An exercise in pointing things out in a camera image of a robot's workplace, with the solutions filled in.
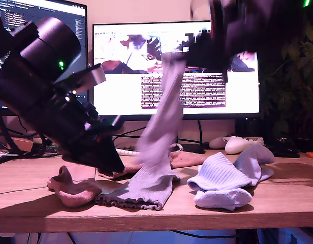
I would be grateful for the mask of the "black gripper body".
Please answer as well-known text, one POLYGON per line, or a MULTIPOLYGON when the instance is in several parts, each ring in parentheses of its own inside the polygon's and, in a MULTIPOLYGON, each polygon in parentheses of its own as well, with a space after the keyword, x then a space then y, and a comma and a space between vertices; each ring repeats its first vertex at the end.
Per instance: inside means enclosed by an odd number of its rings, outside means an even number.
POLYGON ((123 125, 120 115, 98 115, 91 102, 76 98, 42 101, 42 133, 62 148, 69 158, 117 158, 112 134, 123 125))

